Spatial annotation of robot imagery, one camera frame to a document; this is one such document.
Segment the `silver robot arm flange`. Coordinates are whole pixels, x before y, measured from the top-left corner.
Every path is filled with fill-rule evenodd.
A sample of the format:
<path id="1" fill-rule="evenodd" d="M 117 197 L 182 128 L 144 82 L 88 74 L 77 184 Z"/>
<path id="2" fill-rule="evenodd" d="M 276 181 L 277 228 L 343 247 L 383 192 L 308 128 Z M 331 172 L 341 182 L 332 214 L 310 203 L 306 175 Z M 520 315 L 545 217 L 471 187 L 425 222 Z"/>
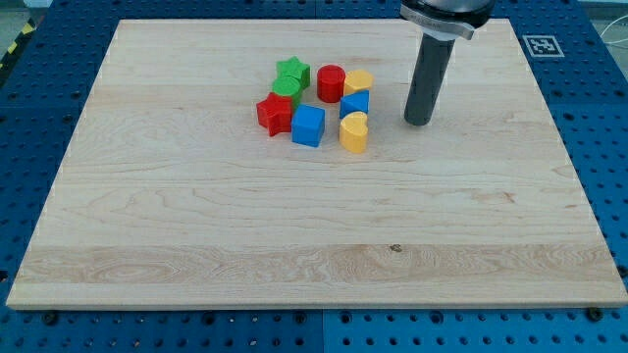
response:
<path id="1" fill-rule="evenodd" d="M 401 0 L 401 17 L 440 41 L 470 40 L 491 17 L 496 0 Z"/>

